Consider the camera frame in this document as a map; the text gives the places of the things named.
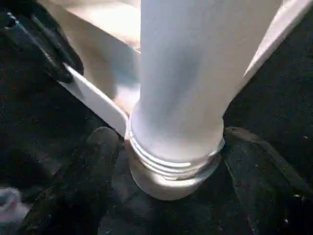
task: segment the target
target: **pipe fitting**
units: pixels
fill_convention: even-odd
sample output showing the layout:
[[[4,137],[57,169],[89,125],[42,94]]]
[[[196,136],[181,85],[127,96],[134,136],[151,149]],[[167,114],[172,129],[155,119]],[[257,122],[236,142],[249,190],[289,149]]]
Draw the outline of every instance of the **pipe fitting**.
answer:
[[[219,151],[224,146],[224,139],[217,149],[201,160],[190,162],[167,162],[147,152],[137,141],[128,127],[129,143],[133,154],[130,154],[130,169],[134,181],[150,196],[160,200],[177,200],[193,193],[218,167],[221,156]]]

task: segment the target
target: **black glove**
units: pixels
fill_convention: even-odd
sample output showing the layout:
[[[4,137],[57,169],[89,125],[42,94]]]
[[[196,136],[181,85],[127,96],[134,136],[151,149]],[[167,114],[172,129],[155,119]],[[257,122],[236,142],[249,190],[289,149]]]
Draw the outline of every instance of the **black glove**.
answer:
[[[71,82],[68,64],[83,74],[83,63],[64,32],[47,10],[32,0],[0,3],[0,38],[27,60],[33,60],[50,77]]]
[[[93,131],[37,198],[18,234],[96,235],[108,206],[118,152],[112,129]]]

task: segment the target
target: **white cylinder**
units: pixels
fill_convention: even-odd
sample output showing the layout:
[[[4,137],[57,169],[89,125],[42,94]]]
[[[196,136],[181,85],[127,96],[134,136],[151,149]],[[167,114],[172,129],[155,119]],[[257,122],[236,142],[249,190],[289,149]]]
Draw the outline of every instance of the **white cylinder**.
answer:
[[[143,0],[130,166],[148,194],[192,193],[219,163],[223,115],[281,0]]]

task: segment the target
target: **gray object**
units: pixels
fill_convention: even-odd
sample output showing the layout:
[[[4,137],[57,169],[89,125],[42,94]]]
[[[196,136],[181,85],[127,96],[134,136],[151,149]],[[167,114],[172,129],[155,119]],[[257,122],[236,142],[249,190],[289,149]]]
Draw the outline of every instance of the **gray object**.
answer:
[[[14,188],[0,188],[0,235],[15,234],[29,211]]]

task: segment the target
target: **white plastic pipe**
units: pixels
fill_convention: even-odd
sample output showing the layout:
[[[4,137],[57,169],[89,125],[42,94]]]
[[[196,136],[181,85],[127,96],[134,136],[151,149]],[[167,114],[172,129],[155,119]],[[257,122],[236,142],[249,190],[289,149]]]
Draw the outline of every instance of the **white plastic pipe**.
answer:
[[[143,0],[131,133],[146,159],[207,161],[281,0]]]

